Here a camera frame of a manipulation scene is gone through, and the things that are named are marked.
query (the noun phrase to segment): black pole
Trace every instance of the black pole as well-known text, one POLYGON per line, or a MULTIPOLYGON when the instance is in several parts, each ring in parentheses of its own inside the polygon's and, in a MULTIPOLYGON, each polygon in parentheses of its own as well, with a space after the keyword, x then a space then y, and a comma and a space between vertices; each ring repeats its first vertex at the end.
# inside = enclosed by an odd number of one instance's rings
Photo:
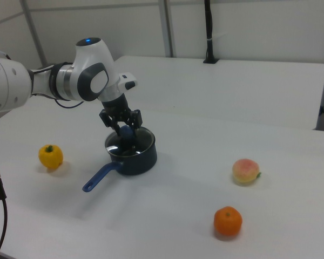
POLYGON ((219 59, 214 57, 213 48, 212 48, 212 15, 210 9, 210 0, 204 0, 204 6, 205 6, 207 51, 203 63, 215 64, 219 59))

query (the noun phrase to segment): pepper stem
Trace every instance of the pepper stem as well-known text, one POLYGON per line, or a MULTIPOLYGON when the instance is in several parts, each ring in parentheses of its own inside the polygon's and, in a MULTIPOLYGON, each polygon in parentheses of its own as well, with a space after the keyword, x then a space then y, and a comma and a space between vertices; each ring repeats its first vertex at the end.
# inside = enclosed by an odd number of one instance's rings
POLYGON ((53 146, 52 145, 49 145, 48 147, 45 148, 45 151, 47 153, 53 152, 53 146))

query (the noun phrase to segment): peach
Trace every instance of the peach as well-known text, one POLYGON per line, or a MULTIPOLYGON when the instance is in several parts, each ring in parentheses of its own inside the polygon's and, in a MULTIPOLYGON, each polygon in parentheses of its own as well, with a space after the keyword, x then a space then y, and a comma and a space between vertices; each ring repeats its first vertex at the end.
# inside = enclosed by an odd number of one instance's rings
POLYGON ((251 159, 239 159, 233 165, 233 176, 238 182, 251 182, 260 176, 259 165, 251 159))

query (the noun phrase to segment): yellow bell pepper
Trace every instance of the yellow bell pepper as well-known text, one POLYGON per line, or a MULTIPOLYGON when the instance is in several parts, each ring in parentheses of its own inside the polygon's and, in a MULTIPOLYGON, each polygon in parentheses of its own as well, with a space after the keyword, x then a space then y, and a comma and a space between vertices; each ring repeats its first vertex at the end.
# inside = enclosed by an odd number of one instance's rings
POLYGON ((39 150, 38 158, 45 167, 56 169, 62 164, 64 156, 57 145, 45 145, 39 150))

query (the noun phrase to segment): saucepan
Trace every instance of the saucepan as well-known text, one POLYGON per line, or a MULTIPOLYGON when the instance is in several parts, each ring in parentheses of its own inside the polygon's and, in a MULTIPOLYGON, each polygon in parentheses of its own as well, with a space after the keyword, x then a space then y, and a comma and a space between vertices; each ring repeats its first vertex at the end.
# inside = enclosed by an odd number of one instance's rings
POLYGON ((137 175, 150 170, 156 163, 155 136, 147 128, 120 129, 120 136, 113 132, 105 141, 112 162, 102 167, 83 187, 90 192, 112 170, 124 175, 137 175))

